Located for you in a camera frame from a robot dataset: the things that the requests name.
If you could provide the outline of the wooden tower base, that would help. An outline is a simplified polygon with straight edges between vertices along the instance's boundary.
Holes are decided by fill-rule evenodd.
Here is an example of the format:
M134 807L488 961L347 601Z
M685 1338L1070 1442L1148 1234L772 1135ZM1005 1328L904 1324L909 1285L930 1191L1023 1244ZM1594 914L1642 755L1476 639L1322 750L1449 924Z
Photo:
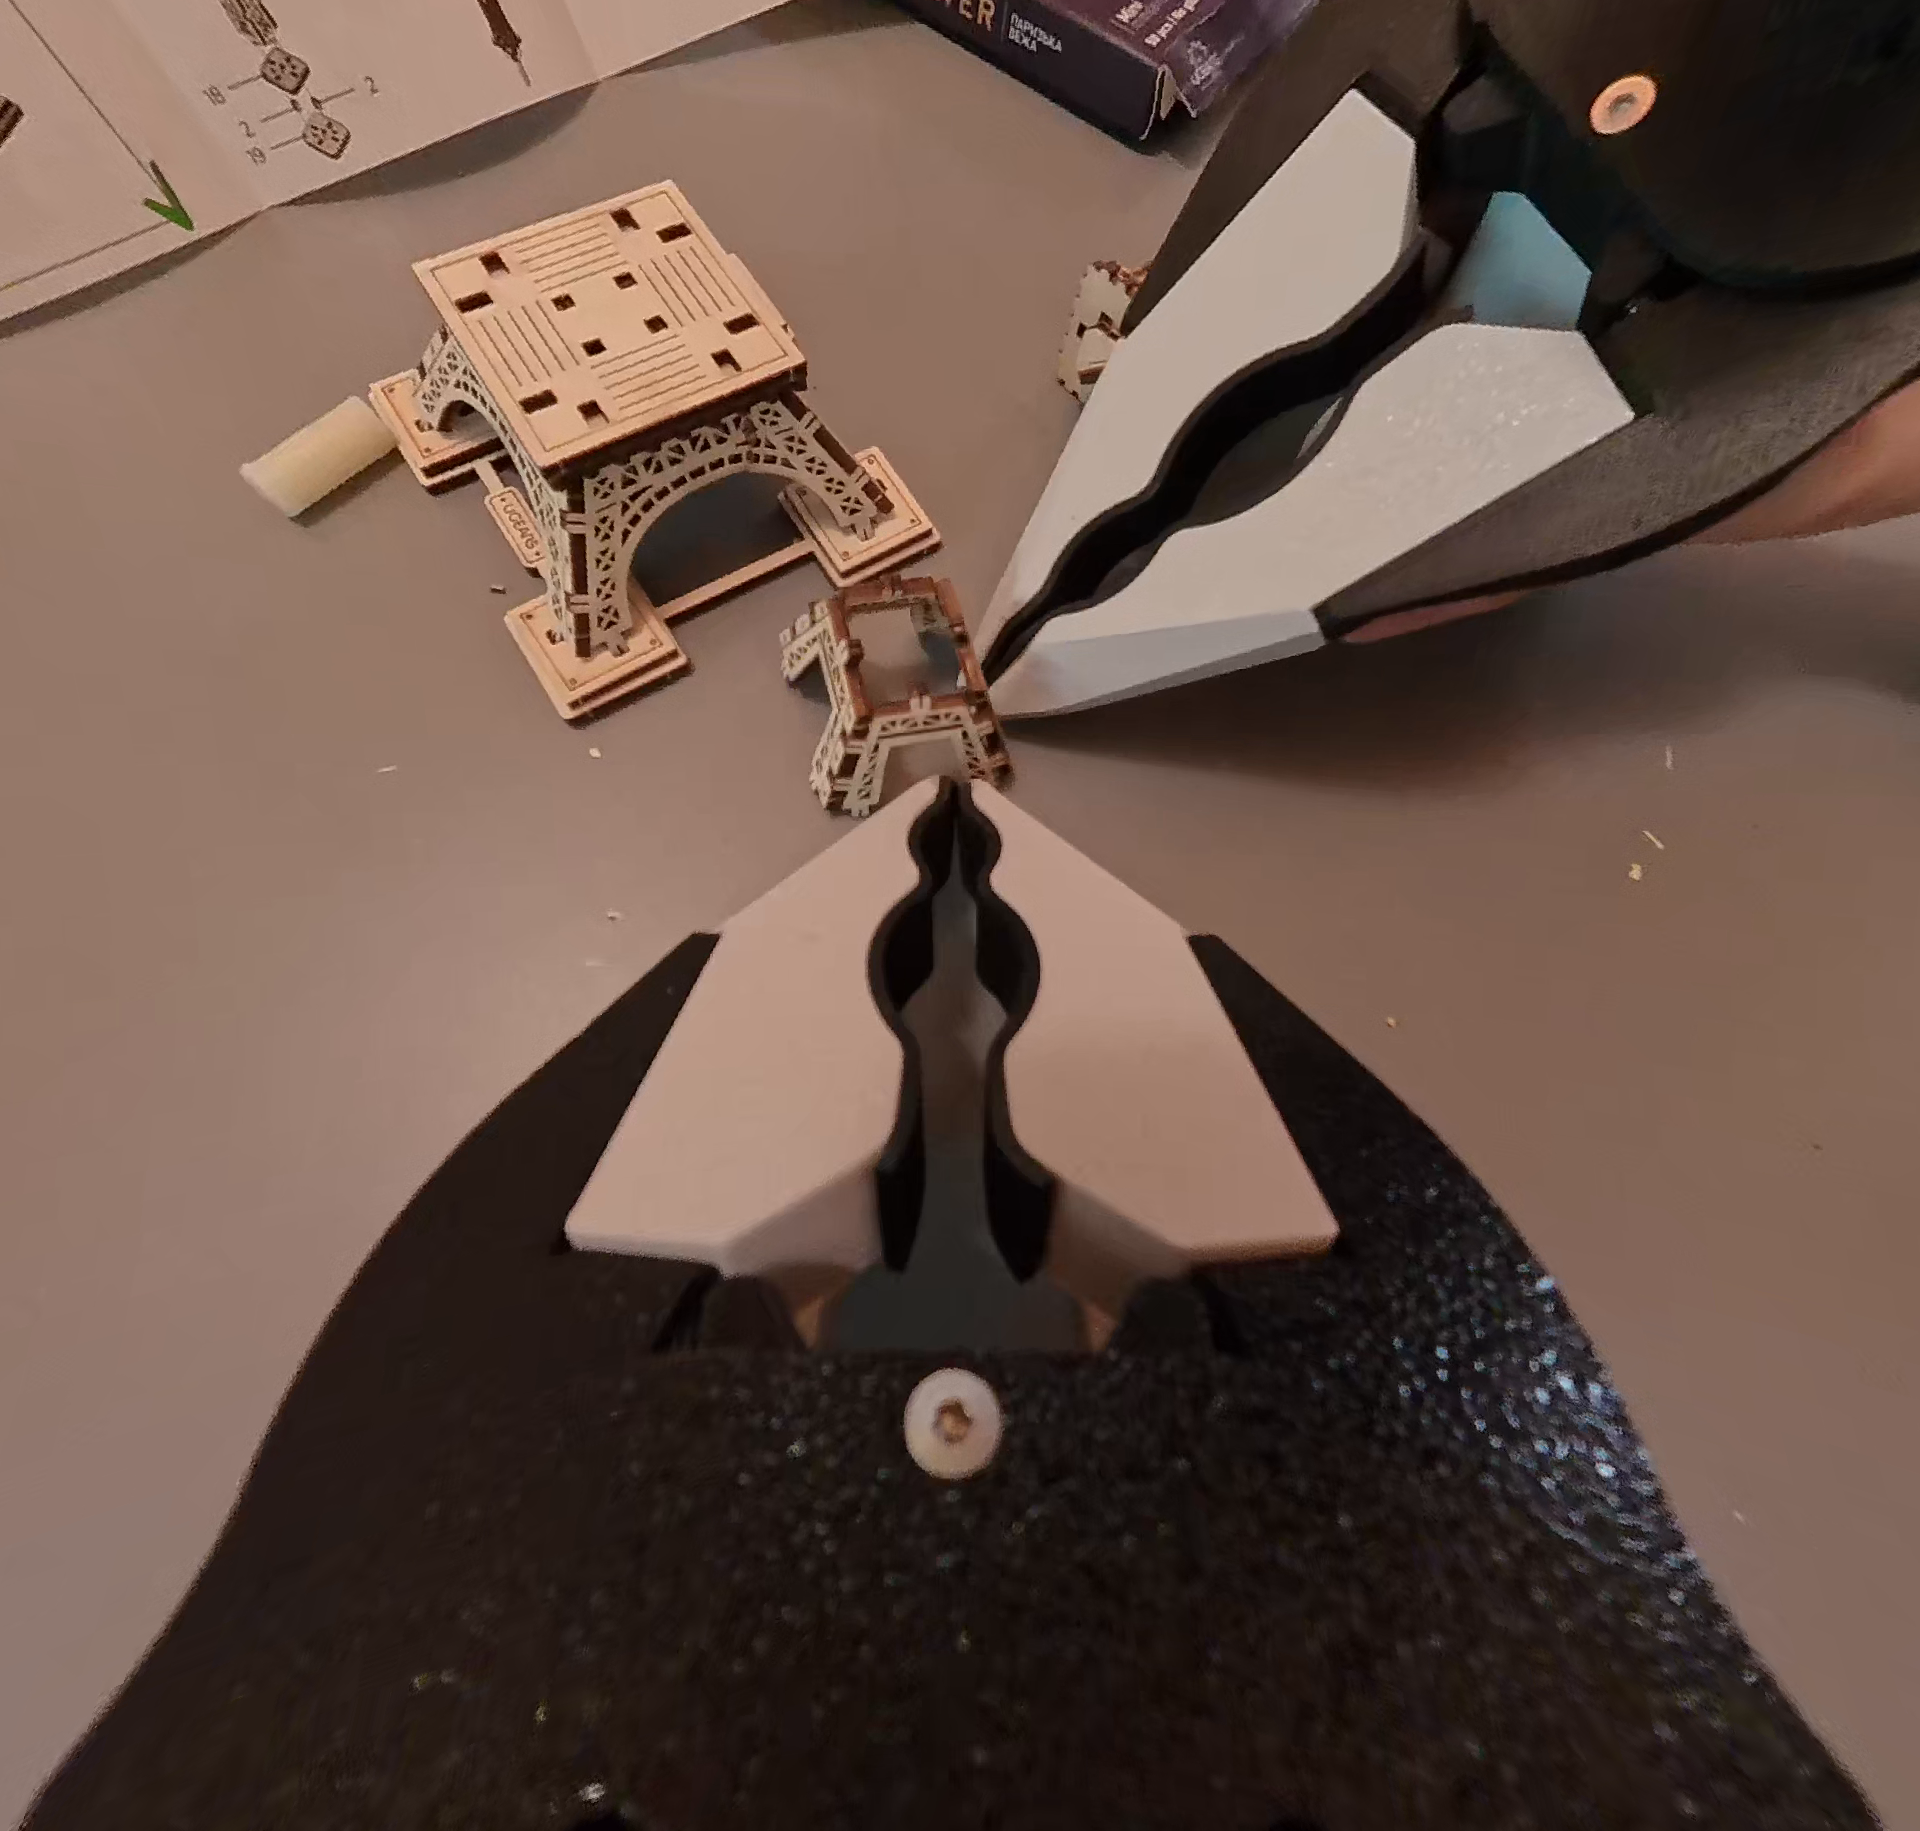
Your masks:
M439 324L418 366L370 383L373 411L424 490L487 487L542 585L508 630L567 721L685 672L670 622L793 561L847 590L937 550L887 456L811 407L796 330L679 186L480 239L417 276ZM732 476L778 480L799 537L654 604L645 534Z

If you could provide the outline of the wooden tower spire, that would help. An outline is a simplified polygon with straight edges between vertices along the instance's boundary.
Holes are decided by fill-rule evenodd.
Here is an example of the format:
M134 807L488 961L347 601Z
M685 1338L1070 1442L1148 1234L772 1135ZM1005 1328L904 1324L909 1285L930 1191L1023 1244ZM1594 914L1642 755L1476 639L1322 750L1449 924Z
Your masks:
M1097 260L1080 276L1058 352L1062 387L1087 404L1124 339L1125 317L1148 269Z

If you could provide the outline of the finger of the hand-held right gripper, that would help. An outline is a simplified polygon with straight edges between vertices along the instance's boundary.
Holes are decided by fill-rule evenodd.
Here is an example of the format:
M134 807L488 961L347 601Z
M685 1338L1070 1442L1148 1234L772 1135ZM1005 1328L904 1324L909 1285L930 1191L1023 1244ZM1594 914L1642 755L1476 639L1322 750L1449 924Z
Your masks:
M1178 523L1250 430L1333 400L1416 321L1415 166L1415 140L1349 91L1185 269L1167 239L991 601L992 677Z
M1315 607L1634 418L1575 330L1443 326L1368 377L1274 496L1049 619L992 701L1065 715L1310 651Z

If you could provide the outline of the person's right hand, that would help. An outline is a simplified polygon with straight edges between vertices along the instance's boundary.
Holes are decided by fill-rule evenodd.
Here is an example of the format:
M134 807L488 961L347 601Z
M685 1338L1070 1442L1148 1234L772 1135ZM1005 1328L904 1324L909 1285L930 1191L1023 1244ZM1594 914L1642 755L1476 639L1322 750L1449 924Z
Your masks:
M1854 527L1909 519L1919 513L1919 382L1882 400L1822 451L1798 463L1757 500L1711 523L1689 544L1752 544L1831 537ZM1333 632L1338 644L1380 644L1429 627L1461 622L1522 603L1584 576L1550 573L1538 585L1500 594L1449 599L1385 614Z

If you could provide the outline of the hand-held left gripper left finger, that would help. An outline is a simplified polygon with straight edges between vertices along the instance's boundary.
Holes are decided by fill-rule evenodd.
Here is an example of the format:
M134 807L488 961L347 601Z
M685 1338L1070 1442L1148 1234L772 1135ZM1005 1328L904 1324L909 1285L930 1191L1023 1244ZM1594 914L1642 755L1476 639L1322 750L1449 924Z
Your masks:
M870 979L883 921L922 879L924 781L732 915L563 1236L757 1276L804 1343L882 1256L874 1170L906 1055Z

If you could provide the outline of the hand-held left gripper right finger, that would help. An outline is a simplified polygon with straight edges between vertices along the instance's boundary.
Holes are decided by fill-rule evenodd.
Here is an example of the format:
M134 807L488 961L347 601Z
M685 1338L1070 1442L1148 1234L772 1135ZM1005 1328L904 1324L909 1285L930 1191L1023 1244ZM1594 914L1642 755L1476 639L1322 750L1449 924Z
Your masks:
M1143 1285L1310 1256L1338 1223L1187 932L989 784L958 809L991 1230L1107 1343Z

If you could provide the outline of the small wooden tower midsection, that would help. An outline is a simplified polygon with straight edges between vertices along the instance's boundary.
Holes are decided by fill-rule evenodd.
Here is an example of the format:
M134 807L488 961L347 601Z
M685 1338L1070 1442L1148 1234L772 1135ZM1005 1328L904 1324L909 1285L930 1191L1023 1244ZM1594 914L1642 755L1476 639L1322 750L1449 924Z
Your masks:
M952 645L953 684L917 686L904 698L874 699L864 677L865 649L855 619L904 611L917 635ZM893 752L930 739L953 739L973 781L1005 784L1012 762L992 707L973 637L946 576L876 576L819 599L781 630L781 677L798 684L805 670L823 673L830 716L815 749L808 783L830 813L865 818L882 804Z

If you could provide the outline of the pale wax stick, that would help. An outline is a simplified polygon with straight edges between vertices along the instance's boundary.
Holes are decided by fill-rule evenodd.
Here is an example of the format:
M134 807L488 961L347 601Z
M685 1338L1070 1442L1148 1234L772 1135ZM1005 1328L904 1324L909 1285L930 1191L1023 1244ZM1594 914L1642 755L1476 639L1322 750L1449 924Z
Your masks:
M285 519L300 519L351 479L397 454L397 437L363 396L347 396L261 456L240 479Z

